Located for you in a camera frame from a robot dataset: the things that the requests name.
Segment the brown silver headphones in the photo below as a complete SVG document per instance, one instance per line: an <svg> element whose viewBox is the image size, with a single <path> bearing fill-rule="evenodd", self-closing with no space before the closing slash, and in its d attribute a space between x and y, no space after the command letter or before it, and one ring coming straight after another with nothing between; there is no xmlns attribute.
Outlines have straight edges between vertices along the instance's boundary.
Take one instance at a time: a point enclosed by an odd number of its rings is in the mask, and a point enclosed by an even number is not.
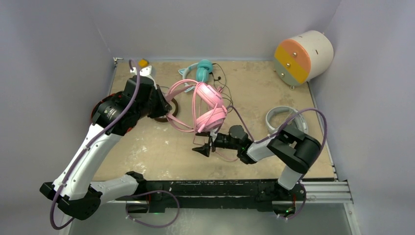
<svg viewBox="0 0 415 235"><path fill-rule="evenodd" d="M157 122L165 123L169 121L169 118L175 118L180 109L177 100L169 94L169 87L158 85L158 90L163 95L162 105L166 109L163 116L155 117L154 120Z"/></svg>

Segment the pink headphones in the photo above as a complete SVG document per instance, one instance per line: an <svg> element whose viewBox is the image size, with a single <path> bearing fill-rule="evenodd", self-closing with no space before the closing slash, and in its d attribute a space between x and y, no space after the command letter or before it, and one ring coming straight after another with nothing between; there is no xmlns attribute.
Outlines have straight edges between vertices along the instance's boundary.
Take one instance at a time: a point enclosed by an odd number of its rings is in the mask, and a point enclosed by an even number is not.
<svg viewBox="0 0 415 235"><path fill-rule="evenodd" d="M168 91L175 98L192 86L194 87L191 99L192 124L188 125L176 117L169 118L168 123L180 132L193 133L194 137L196 133L210 132L216 140L228 115L222 94L211 85L192 79L178 81Z"/></svg>

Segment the white grey headphones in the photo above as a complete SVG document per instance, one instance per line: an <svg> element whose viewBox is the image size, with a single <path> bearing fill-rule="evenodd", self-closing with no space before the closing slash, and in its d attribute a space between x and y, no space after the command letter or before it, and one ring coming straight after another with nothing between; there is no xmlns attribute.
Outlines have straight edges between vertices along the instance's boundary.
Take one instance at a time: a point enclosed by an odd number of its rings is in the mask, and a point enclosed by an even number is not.
<svg viewBox="0 0 415 235"><path fill-rule="evenodd" d="M297 115L297 113L297 109L289 106L277 106L270 109L265 117L268 133L273 134L288 118L295 115L295 118L288 124L308 134L309 128L305 117L302 114Z"/></svg>

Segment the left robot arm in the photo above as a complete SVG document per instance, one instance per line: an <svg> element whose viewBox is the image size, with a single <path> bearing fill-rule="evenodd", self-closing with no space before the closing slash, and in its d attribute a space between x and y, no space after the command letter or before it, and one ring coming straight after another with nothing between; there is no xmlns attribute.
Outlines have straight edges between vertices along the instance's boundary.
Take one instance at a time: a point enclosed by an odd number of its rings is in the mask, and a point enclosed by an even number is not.
<svg viewBox="0 0 415 235"><path fill-rule="evenodd" d="M105 182L93 177L110 150L143 117L159 118L171 110L160 87L150 75L134 75L123 91L99 102L92 113L92 124L70 164L53 182L45 182L40 192L53 207L78 220L93 215L100 205L123 196L140 200L146 194L143 176L127 172Z"/></svg>

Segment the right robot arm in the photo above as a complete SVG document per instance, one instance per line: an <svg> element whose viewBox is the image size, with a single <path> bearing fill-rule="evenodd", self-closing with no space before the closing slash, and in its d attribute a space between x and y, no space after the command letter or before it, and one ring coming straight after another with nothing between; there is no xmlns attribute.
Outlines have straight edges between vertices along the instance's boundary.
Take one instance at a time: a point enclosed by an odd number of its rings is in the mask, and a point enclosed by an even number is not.
<svg viewBox="0 0 415 235"><path fill-rule="evenodd" d="M247 164L255 164L267 157L276 156L285 168L275 185L276 196L287 199L294 193L295 184L307 173L319 157L322 145L318 140L299 129L287 125L278 135L261 143L249 139L241 125L234 125L227 134L202 132L197 136L208 136L208 142L192 150L206 157L217 148L237 151L237 158Z"/></svg>

